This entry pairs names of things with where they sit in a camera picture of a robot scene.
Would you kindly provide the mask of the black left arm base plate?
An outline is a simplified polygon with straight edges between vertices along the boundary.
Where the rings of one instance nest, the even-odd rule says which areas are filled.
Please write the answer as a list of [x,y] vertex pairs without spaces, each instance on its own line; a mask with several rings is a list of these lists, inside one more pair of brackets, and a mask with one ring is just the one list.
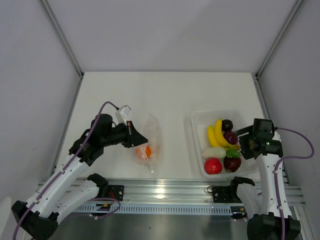
[[107,197],[122,201],[124,198],[125,186],[124,185],[109,185],[107,188]]

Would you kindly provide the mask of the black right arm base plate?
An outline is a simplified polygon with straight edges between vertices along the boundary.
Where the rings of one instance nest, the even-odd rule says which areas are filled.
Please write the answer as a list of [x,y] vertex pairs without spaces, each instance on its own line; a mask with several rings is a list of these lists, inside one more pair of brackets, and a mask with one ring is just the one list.
[[214,203],[241,203],[235,189],[231,186],[213,186],[207,187],[206,191],[212,195]]

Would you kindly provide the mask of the clear zip top bag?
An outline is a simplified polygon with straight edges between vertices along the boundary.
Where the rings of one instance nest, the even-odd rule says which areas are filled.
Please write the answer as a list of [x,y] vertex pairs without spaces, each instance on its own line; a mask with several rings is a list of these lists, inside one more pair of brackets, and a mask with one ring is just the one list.
[[138,147],[149,145],[152,153],[149,158],[140,158],[135,155],[136,160],[139,164],[148,168],[151,174],[154,174],[157,165],[161,160],[163,150],[163,134],[158,119],[154,115],[148,114],[140,128],[140,133],[148,139],[148,143],[142,144]]

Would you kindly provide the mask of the red toy tomato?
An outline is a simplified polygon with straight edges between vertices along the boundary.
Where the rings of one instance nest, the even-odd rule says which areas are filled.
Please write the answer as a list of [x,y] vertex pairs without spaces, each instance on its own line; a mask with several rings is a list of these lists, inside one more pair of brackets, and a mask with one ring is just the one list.
[[218,158],[209,158],[204,163],[204,171],[208,175],[215,175],[221,173],[223,166]]

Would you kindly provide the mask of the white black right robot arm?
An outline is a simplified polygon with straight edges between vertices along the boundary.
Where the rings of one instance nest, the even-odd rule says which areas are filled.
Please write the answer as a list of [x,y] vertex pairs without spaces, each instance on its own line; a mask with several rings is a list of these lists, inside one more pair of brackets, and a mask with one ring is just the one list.
[[293,218],[283,180],[283,147],[271,120],[256,118],[253,124],[237,130],[240,152],[255,159],[261,193],[252,179],[236,177],[228,196],[241,201],[248,216],[247,237],[250,240],[295,240],[301,224]]

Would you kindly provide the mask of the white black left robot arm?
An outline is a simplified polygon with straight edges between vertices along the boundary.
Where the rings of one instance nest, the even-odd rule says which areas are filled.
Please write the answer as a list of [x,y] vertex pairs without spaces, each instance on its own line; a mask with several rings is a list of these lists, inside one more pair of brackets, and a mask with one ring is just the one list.
[[25,230],[34,240],[47,240],[58,225],[76,208],[87,201],[119,202],[109,192],[109,182],[93,173],[71,193],[66,193],[80,174],[85,172],[109,146],[135,148],[148,143],[132,121],[113,126],[109,114],[98,114],[81,137],[69,149],[65,162],[28,200],[16,201],[11,211],[17,228]]

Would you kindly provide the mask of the orange toy orange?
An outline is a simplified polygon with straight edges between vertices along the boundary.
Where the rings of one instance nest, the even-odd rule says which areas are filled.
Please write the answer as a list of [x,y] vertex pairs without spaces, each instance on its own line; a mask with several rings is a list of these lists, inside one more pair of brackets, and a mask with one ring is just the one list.
[[138,158],[145,158],[145,157],[149,158],[151,154],[152,154],[152,150],[149,145],[140,146],[135,149],[135,155]]

